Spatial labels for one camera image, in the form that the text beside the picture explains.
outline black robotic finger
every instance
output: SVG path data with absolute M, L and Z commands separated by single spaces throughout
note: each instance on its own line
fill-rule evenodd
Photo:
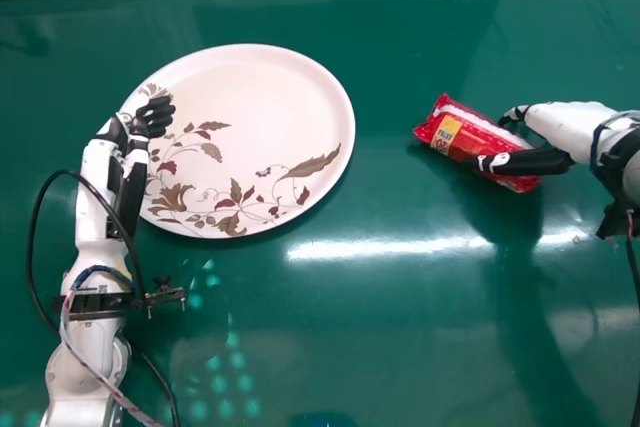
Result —
M 171 118 L 176 111 L 176 107 L 171 104 L 171 97 L 165 95 L 164 97 L 156 97 L 149 99 L 149 102 L 144 107 L 140 107 L 136 111 L 136 117 L 149 120 L 158 119 L 163 117 Z
M 498 155 L 478 155 L 464 163 L 480 172 L 524 176 L 562 174 L 575 162 L 562 150 L 543 147 Z
M 171 104 L 171 97 L 167 95 L 149 99 L 147 105 L 136 111 L 136 118 L 147 124 L 149 138 L 155 139 L 167 132 L 166 127 L 173 122 L 175 111 L 176 107 Z

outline red package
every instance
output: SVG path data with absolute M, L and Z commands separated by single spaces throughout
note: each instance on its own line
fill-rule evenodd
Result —
M 458 162 L 478 155 L 533 148 L 520 136 L 456 102 L 447 94 L 440 96 L 427 121 L 416 127 L 413 133 L 431 148 Z M 529 192 L 540 182 L 540 177 L 536 176 L 512 177 L 491 172 L 480 172 L 480 175 L 518 193 Z

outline white plate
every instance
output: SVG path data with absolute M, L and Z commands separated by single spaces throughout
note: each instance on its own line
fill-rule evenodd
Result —
M 126 100 L 169 93 L 174 121 L 151 141 L 141 216 L 191 237 L 256 234 L 298 217 L 338 181 L 355 141 L 353 108 L 317 62 L 267 45 L 182 57 Z

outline green tabletop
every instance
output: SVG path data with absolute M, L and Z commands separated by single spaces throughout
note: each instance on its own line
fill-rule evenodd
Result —
M 58 344 L 24 274 L 41 183 L 78 168 L 147 75 L 239 42 L 330 69 L 357 139 L 331 193 L 275 230 L 202 241 L 141 223 L 148 282 L 170 274 L 190 300 L 131 315 L 127 335 L 171 379 L 185 426 L 628 425 L 640 329 L 624 251 L 594 237 L 604 189 L 576 166 L 518 196 L 412 128 L 443 91 L 493 117 L 550 100 L 638 108 L 638 2 L 0 0 L 0 427 L 37 424 Z M 47 303 L 74 261 L 75 190 L 56 183 L 43 212 Z M 168 425 L 142 365 L 123 388 Z

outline white robotic arm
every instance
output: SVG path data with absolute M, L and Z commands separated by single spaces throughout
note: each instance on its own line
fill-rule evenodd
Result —
M 601 238 L 640 227 L 640 112 L 617 112 L 599 102 L 549 102 L 518 106 L 498 122 L 524 122 L 551 147 L 478 156 L 469 165 L 500 175 L 553 175 L 589 164 L 614 198 L 598 230 Z
M 169 97 L 152 99 L 135 117 L 115 114 L 84 150 L 81 175 L 113 208 L 126 235 L 133 238 L 144 196 L 149 159 L 150 138 L 161 136 L 172 121 L 175 107 Z M 61 295 L 67 296 L 76 279 L 93 266 L 108 272 L 96 272 L 82 284 L 73 305 L 75 312 L 68 324 L 69 341 L 86 363 L 109 384 L 117 387 L 130 359 L 128 343 L 120 337 L 124 327 L 121 311 L 100 311 L 102 299 L 128 300 L 133 303 L 129 282 L 131 274 L 125 264 L 126 248 L 105 208 L 94 194 L 80 185 L 76 200 L 76 247 L 78 257 L 65 274 Z M 109 272 L 117 272 L 116 279 Z M 140 307 L 150 308 L 152 297 L 138 281 Z M 184 292 L 177 292 L 184 301 Z M 63 343 L 52 354 L 46 369 L 50 404 L 41 427 L 105 427 L 120 423 L 122 407 L 77 355 Z

